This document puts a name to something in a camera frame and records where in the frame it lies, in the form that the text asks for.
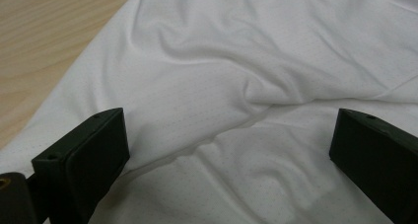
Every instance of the wood grain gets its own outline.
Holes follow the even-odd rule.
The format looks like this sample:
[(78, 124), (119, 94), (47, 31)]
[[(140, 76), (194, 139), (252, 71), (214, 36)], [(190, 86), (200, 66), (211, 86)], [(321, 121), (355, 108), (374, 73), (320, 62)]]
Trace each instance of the wood grain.
[(0, 0), (0, 148), (127, 0)]

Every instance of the wooden table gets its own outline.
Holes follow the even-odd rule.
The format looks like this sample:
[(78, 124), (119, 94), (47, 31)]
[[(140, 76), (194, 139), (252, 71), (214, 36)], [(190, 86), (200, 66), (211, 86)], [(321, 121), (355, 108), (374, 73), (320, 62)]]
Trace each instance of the wooden table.
[(127, 0), (0, 0), (0, 148)]

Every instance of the white cloth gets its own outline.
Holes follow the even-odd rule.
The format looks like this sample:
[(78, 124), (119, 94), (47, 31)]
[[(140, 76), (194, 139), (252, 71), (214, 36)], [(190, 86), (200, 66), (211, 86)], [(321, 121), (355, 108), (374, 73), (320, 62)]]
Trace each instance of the white cloth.
[(390, 223), (329, 161), (338, 108), (418, 134), (418, 0), (129, 0), (0, 172), (125, 111), (131, 159), (91, 223)]

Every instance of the wrinkled fabric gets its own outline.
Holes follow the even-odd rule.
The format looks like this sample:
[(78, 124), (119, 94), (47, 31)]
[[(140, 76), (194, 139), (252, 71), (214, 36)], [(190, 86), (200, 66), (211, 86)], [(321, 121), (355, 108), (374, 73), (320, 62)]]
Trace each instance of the wrinkled fabric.
[(330, 161), (339, 108), (418, 135), (418, 0), (129, 0), (0, 172), (123, 107), (131, 159), (92, 223), (390, 223)]

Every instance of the crease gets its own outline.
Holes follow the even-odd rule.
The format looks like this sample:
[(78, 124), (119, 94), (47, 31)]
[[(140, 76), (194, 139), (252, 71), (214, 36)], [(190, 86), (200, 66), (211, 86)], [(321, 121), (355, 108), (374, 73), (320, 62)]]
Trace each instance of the crease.
[(167, 166), (171, 163), (173, 163), (177, 158), (179, 157), (189, 157), (193, 154), (195, 154), (197, 148), (207, 145), (207, 144), (211, 144), (213, 143), (216, 139), (217, 136), (222, 134), (222, 133), (226, 133), (228, 131), (232, 131), (234, 129), (238, 129), (238, 128), (246, 128), (246, 127), (251, 127), (254, 124), (256, 124), (257, 122), (259, 122), (260, 120), (264, 119), (269, 111), (269, 109), (272, 106), (269, 106), (267, 109), (265, 109), (262, 112), (259, 112), (257, 114), (255, 114), (254, 116), (251, 116), (250, 118), (246, 119), (245, 121), (238, 123), (228, 129), (225, 129), (219, 133), (216, 134), (212, 134), (210, 136), (207, 136), (206, 138), (200, 140), (199, 142), (195, 142), (192, 144), (189, 144), (188, 146), (185, 146), (182, 149), (179, 149), (175, 152), (172, 152), (171, 154), (168, 154), (162, 158), (159, 158), (149, 164), (146, 164), (140, 168), (136, 168), (133, 169), (131, 171), (126, 171), (123, 175), (121, 175), (119, 177), (119, 180), (124, 180), (126, 181), (132, 181), (140, 176), (143, 176), (145, 174), (148, 174), (156, 169), (159, 169), (163, 166)]
[[(322, 19), (317, 19), (317, 22), (325, 29), (326, 32), (332, 33), (333, 35), (338, 36), (340, 38), (339, 40), (341, 40), (343, 42), (346, 42), (347, 41), (339, 33), (337, 33), (335, 30), (333, 30), (332, 28), (330, 28)], [(332, 46), (332, 43), (329, 42), (329, 40), (327, 40), (322, 33), (320, 33), (319, 31), (315, 31), (315, 32), (316, 32), (316, 35), (318, 36), (319, 40), (321, 40), (327, 46), (327, 48), (330, 49), (332, 52), (334, 52), (342, 61), (346, 62), (350, 66), (354, 66), (356, 69), (361, 70), (361, 72), (365, 73), (366, 75), (368, 75), (369, 77), (371, 77), (372, 79), (374, 79), (374, 81), (376, 83), (378, 83), (381, 87), (386, 88), (386, 85), (381, 81), (381, 79), (379, 77), (377, 77), (374, 73), (372, 73), (366, 67), (366, 65), (362, 65), (354, 57), (354, 55), (352, 55), (351, 52), (348, 52), (344, 48), (340, 48), (340, 47), (337, 47), (337, 46), (333, 47)], [(343, 55), (336, 48), (340, 48), (340, 49), (344, 50), (347, 55)]]
[(202, 164), (203, 173), (209, 177), (209, 182), (213, 186), (220, 187), (216, 188), (217, 192), (233, 207), (239, 216), (243, 216), (247, 223), (263, 223), (262, 218), (240, 198), (234, 189), (222, 178), (222, 175), (211, 165), (204, 154), (200, 151), (197, 151), (196, 154)]
[(374, 97), (371, 97), (371, 98), (370, 98), (370, 100), (375, 100), (375, 99), (378, 99), (378, 98), (381, 98), (381, 97), (387, 96), (387, 95), (389, 95), (390, 93), (393, 93), (396, 89), (399, 89), (400, 87), (402, 87), (402, 86), (406, 85), (407, 83), (409, 83), (409, 82), (411, 82), (411, 81), (413, 81), (413, 80), (415, 80), (415, 79), (418, 79), (418, 74), (416, 74), (416, 75), (414, 75), (414, 76), (412, 76), (412, 77), (408, 78), (407, 80), (405, 80), (405, 81), (401, 82), (400, 84), (398, 84), (398, 85), (394, 86), (393, 88), (388, 89), (388, 90), (387, 90), (387, 91), (385, 91), (385, 92), (382, 92), (382, 93), (380, 93), (380, 94), (378, 94), (378, 95), (376, 95), (376, 96), (374, 96)]

